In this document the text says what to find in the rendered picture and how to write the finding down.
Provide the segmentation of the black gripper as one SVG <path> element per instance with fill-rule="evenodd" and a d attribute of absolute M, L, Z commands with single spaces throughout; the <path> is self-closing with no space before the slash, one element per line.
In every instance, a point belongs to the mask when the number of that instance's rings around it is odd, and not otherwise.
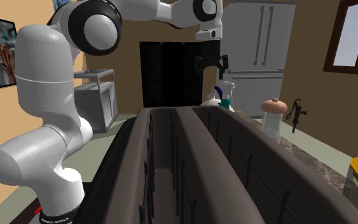
<path fill-rule="evenodd" d="M 195 56 L 193 63 L 194 71 L 203 71 L 205 67 L 216 66 L 219 70 L 219 79 L 229 67 L 228 56 L 220 54 L 220 40 L 202 41 L 201 57 Z"/>

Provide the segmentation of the teal spray bottle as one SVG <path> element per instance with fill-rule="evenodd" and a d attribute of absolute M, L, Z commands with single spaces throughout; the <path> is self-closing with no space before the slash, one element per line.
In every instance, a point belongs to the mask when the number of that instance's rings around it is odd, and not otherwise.
<path fill-rule="evenodd" d="M 230 81 L 223 81 L 219 86 L 222 90 L 220 106 L 230 109 L 230 104 L 233 100 L 233 90 L 236 88 L 236 84 Z"/>

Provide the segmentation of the grey refrigerator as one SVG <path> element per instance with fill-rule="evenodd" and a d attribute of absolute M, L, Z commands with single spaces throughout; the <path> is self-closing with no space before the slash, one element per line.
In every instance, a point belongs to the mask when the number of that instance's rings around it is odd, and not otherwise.
<path fill-rule="evenodd" d="M 296 0 L 232 0 L 223 10 L 221 53 L 229 66 L 217 82 L 233 82 L 231 106 L 253 118 L 280 96 L 295 9 Z"/>

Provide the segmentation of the clear jar with peach lid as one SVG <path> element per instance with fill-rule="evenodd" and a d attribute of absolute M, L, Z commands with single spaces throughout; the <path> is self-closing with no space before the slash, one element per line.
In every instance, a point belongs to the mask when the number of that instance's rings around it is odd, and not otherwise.
<path fill-rule="evenodd" d="M 261 109 L 265 112 L 261 122 L 261 131 L 279 144 L 281 141 L 281 123 L 283 115 L 287 111 L 287 104 L 273 98 L 263 102 Z"/>

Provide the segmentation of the black hand pump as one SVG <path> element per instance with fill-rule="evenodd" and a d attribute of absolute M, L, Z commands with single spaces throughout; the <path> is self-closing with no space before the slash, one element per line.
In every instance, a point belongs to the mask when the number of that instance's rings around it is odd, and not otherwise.
<path fill-rule="evenodd" d="M 304 114 L 304 115 L 308 114 L 308 111 L 303 111 L 302 110 L 301 99 L 296 99 L 293 102 L 291 112 L 286 116 L 286 120 L 290 119 L 292 113 L 294 113 L 294 118 L 292 120 L 292 123 L 293 123 L 292 133 L 295 133 L 296 126 L 297 126 L 297 124 L 299 124 L 299 116 L 302 115 L 302 114 Z"/>

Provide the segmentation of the grey open cabinet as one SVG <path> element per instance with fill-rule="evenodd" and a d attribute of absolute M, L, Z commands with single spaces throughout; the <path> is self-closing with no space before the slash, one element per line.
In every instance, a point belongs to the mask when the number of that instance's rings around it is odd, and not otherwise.
<path fill-rule="evenodd" d="M 94 134 L 107 132 L 118 116 L 114 70 L 88 69 L 75 72 L 74 77 L 96 79 L 74 88 L 76 109 Z"/>

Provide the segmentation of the dark brown framed window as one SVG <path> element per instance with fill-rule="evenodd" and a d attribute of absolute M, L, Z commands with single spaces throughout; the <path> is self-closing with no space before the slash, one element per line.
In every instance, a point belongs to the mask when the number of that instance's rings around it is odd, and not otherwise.
<path fill-rule="evenodd" d="M 358 0 L 341 0 L 338 5 L 324 70 L 358 74 Z"/>

